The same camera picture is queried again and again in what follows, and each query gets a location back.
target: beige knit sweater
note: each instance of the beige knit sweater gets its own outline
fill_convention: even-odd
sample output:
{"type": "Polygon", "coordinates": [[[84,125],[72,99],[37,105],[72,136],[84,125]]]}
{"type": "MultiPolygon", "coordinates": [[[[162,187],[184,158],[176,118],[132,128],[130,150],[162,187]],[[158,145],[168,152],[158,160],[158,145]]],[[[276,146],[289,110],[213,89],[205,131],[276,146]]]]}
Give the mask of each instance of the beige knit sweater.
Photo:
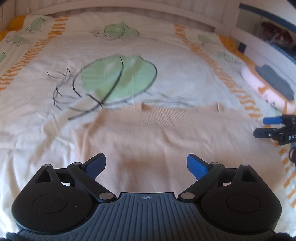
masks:
{"type": "Polygon", "coordinates": [[[101,110],[94,122],[75,132],[76,159],[97,153],[107,158],[96,179],[120,192],[175,192],[196,181],[186,158],[226,167],[249,163],[271,189],[283,186],[285,172],[271,140],[255,139],[260,124],[242,112],[219,104],[205,108],[170,109],[144,104],[122,110],[101,110]]]}

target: bed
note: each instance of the bed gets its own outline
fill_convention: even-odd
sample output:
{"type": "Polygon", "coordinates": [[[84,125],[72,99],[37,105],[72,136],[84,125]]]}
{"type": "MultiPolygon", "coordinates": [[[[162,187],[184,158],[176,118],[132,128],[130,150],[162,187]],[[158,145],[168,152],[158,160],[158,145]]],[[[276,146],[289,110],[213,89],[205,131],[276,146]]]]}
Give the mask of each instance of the bed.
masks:
{"type": "MultiPolygon", "coordinates": [[[[101,109],[141,102],[171,108],[218,102],[258,122],[278,115],[240,71],[247,64],[268,63],[295,91],[296,66],[235,27],[240,3],[246,4],[9,0],[0,26],[7,29],[0,37],[0,237],[17,231],[12,202],[42,164],[62,168],[77,161],[72,132],[101,109]],[[247,46],[245,54],[229,37],[247,46]]],[[[295,165],[287,147],[270,145],[282,173],[273,189],[283,207],[276,231],[295,236],[295,165]]]]}

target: crosshair logo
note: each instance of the crosshair logo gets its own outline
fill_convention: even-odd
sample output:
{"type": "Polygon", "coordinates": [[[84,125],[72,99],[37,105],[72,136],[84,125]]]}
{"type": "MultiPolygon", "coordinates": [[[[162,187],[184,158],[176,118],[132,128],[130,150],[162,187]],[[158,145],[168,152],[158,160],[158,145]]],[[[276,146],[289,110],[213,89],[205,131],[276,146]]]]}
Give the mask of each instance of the crosshair logo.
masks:
{"type": "Polygon", "coordinates": [[[148,195],[145,195],[144,197],[142,197],[143,199],[145,199],[146,201],[149,200],[151,197],[148,195]]]}

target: orange striped pattern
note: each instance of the orange striped pattern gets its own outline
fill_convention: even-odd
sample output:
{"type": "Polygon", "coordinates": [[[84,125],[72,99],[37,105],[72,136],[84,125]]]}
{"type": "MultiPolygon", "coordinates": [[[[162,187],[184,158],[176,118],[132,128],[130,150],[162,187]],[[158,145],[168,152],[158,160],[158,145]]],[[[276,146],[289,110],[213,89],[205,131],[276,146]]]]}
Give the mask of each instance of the orange striped pattern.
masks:
{"type": "MultiPolygon", "coordinates": [[[[199,46],[190,42],[186,38],[185,28],[179,24],[175,24],[176,36],[182,38],[183,42],[190,48],[192,52],[200,56],[214,71],[214,73],[220,78],[220,80],[228,87],[231,93],[233,93],[240,101],[244,109],[248,112],[249,116],[254,119],[261,119],[262,114],[260,109],[256,107],[256,102],[252,99],[251,95],[248,95],[240,86],[238,86],[231,76],[223,71],[218,66],[218,63],[212,59],[207,53],[205,53],[199,46]]],[[[276,148],[279,147],[277,141],[274,142],[276,148]]],[[[291,206],[296,207],[296,185],[292,186],[291,183],[296,183],[296,169],[295,164],[289,160],[288,150],[286,148],[281,148],[279,151],[281,157],[281,162],[284,165],[284,169],[287,172],[287,180],[284,183],[284,187],[287,190],[287,197],[290,199],[291,206]]]]}
{"type": "Polygon", "coordinates": [[[9,85],[14,78],[18,75],[18,73],[25,67],[27,64],[30,63],[31,60],[36,58],[36,56],[56,37],[63,34],[65,30],[65,26],[67,24],[68,15],[57,18],[54,21],[53,27],[51,32],[48,34],[46,39],[39,40],[32,49],[27,51],[13,67],[11,67],[6,73],[4,73],[0,77],[0,93],[1,91],[6,89],[6,86],[9,85]]]}
{"type": "Polygon", "coordinates": [[[214,73],[222,80],[225,86],[233,93],[240,101],[244,109],[248,112],[249,116],[255,119],[262,118],[260,109],[256,107],[256,103],[252,96],[247,94],[246,91],[227,74],[218,63],[212,59],[206,52],[204,52],[198,45],[190,42],[185,35],[185,27],[179,24],[174,24],[176,36],[183,39],[183,42],[190,48],[192,52],[200,56],[214,71],[214,73]]]}

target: green leaf print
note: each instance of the green leaf print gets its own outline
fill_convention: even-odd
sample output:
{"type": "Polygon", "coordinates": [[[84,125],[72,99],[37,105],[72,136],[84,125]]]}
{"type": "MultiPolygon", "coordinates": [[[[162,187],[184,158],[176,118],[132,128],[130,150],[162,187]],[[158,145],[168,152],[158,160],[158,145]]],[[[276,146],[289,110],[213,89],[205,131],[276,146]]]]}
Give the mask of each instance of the green leaf print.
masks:
{"type": "Polygon", "coordinates": [[[203,42],[204,44],[212,44],[213,41],[205,35],[198,35],[198,39],[203,42]]]}
{"type": "Polygon", "coordinates": [[[35,19],[30,26],[30,31],[38,31],[41,28],[42,23],[45,22],[43,18],[35,19]]]}
{"type": "Polygon", "coordinates": [[[104,34],[109,38],[118,39],[121,37],[139,37],[137,30],[129,28],[125,22],[119,24],[112,24],[104,29],[104,34]]]}
{"type": "Polygon", "coordinates": [[[0,53],[0,63],[6,58],[6,54],[4,52],[0,53]]]}
{"type": "Polygon", "coordinates": [[[22,37],[18,37],[18,36],[14,36],[13,41],[14,41],[15,44],[22,44],[24,42],[27,42],[26,39],[24,39],[22,37]]]}
{"type": "Polygon", "coordinates": [[[156,67],[140,56],[114,55],[85,68],[81,80],[86,91],[94,91],[101,102],[110,103],[147,89],[156,75],[156,67]]]}
{"type": "Polygon", "coordinates": [[[218,56],[220,58],[222,58],[222,59],[224,59],[226,61],[229,61],[229,62],[232,62],[233,61],[233,58],[230,55],[228,55],[226,52],[220,52],[220,51],[218,51],[217,54],[218,54],[218,56]]]}

